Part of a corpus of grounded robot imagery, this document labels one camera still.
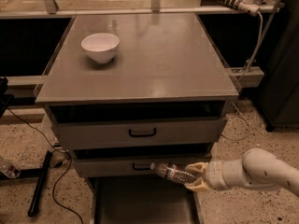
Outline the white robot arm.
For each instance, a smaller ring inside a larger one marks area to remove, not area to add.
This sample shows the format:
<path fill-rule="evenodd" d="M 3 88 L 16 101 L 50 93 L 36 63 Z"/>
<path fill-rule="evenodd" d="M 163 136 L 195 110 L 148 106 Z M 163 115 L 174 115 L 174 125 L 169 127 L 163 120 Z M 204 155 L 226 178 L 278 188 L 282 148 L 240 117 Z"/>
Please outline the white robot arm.
<path fill-rule="evenodd" d="M 185 168 L 200 176 L 185 187 L 192 191 L 232 188 L 275 191 L 284 188 L 299 196 L 299 170 L 260 148 L 248 150 L 240 159 L 197 162 Z"/>

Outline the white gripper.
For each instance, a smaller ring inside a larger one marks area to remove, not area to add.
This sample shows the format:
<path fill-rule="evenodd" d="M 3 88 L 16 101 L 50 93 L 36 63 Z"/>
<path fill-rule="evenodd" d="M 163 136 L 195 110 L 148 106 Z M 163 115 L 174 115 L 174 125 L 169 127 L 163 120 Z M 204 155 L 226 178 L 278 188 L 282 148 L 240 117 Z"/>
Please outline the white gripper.
<path fill-rule="evenodd" d="M 195 175 L 202 175 L 205 173 L 205 181 L 198 179 L 193 183 L 185 184 L 185 188 L 193 192 L 198 191 L 209 191 L 208 185 L 218 191 L 223 191 L 230 189 L 226 184 L 223 176 L 222 162 L 221 161 L 211 161 L 207 162 L 197 162 L 193 164 L 188 164 L 185 170 L 189 173 Z"/>

